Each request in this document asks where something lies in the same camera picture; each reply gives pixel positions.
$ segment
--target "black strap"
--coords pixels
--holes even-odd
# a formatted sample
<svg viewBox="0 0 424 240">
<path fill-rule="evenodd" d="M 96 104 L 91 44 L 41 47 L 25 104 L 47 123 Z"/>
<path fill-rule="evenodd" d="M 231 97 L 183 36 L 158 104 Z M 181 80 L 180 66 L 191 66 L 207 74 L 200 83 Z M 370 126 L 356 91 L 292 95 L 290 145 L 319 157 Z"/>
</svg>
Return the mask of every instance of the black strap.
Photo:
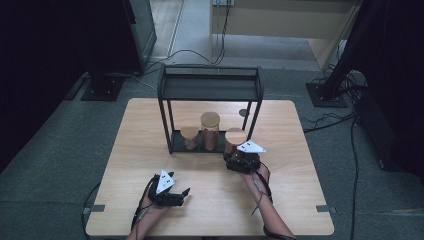
<svg viewBox="0 0 424 240">
<path fill-rule="evenodd" d="M 264 233 L 265 233 L 265 236 L 267 236 L 269 238 L 273 238 L 273 239 L 296 240 L 296 238 L 292 238 L 292 237 L 289 237 L 289 236 L 272 233 L 272 232 L 268 231 L 268 229 L 266 229 L 265 225 L 264 225 Z"/>
</svg>

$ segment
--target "wooden cylinder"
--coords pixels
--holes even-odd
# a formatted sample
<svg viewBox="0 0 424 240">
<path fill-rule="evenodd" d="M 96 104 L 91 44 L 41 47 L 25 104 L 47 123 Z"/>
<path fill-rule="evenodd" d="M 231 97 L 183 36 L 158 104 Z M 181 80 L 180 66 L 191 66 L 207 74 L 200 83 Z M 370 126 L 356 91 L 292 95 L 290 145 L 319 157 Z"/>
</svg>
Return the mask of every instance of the wooden cylinder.
<svg viewBox="0 0 424 240">
<path fill-rule="evenodd" d="M 240 128 L 230 128 L 225 133 L 225 153 L 231 158 L 237 153 L 237 146 L 246 142 L 246 133 Z"/>
<path fill-rule="evenodd" d="M 197 135 L 199 134 L 198 127 L 185 126 L 181 128 L 180 132 L 181 132 L 181 136 L 183 136 L 184 138 L 184 145 L 188 150 L 193 150 L 197 148 L 197 144 L 198 144 Z"/>
<path fill-rule="evenodd" d="M 219 121 L 220 117 L 216 112 L 205 112 L 200 118 L 202 123 L 202 147 L 208 151 L 218 148 Z"/>
</svg>

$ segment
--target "black metal shelf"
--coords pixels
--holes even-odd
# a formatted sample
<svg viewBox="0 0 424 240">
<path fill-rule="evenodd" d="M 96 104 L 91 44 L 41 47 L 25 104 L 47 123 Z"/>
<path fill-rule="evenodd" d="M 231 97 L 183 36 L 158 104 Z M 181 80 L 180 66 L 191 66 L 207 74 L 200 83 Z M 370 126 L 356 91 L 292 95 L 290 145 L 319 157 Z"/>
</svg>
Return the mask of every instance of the black metal shelf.
<svg viewBox="0 0 424 240">
<path fill-rule="evenodd" d="M 246 102 L 246 115 L 242 129 L 245 130 L 252 102 L 256 102 L 255 112 L 247 138 L 250 139 L 263 100 L 264 88 L 261 83 L 261 68 L 236 68 L 216 66 L 165 65 L 162 64 L 158 81 L 158 101 L 165 129 L 169 153 L 172 152 L 223 152 L 225 132 L 220 132 L 216 151 L 201 148 L 187 150 L 179 130 L 174 127 L 171 101 L 225 101 Z M 167 102 L 171 134 L 165 115 L 163 102 Z"/>
</svg>

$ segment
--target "desk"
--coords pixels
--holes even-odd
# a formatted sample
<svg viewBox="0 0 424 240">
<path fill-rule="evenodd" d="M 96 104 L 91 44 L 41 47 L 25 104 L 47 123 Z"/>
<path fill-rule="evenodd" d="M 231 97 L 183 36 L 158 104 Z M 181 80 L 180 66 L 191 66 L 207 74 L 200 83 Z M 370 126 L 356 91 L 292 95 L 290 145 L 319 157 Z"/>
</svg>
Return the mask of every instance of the desk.
<svg viewBox="0 0 424 240">
<path fill-rule="evenodd" d="M 221 34 L 225 6 L 210 0 L 210 56 L 212 34 Z M 325 68 L 339 42 L 346 39 L 358 11 L 358 0 L 235 0 L 226 34 L 307 38 L 321 68 Z"/>
<path fill-rule="evenodd" d="M 174 171 L 171 193 L 190 187 L 182 207 L 172 208 L 150 236 L 263 235 L 259 211 L 238 174 L 226 169 L 219 153 L 170 155 L 157 99 L 132 99 L 125 111 L 95 205 L 87 223 L 91 236 L 123 236 L 130 232 L 135 208 L 155 173 Z M 221 116 L 220 129 L 241 127 L 239 110 L 246 103 L 173 102 L 176 129 L 199 125 L 203 112 Z M 309 149 L 290 101 L 263 101 L 252 140 L 266 148 L 261 161 L 271 170 L 274 205 L 296 235 L 330 235 L 334 231 Z"/>
</svg>

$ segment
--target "power strip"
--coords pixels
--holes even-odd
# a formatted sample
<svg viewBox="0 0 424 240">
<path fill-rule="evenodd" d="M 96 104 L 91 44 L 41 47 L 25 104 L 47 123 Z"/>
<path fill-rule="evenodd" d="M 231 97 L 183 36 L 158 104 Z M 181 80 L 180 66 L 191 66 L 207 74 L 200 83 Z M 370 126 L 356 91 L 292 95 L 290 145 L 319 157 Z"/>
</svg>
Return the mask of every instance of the power strip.
<svg viewBox="0 0 424 240">
<path fill-rule="evenodd" d="M 213 0 L 212 5 L 214 6 L 227 6 L 230 3 L 230 6 L 234 6 L 234 0 Z"/>
</svg>

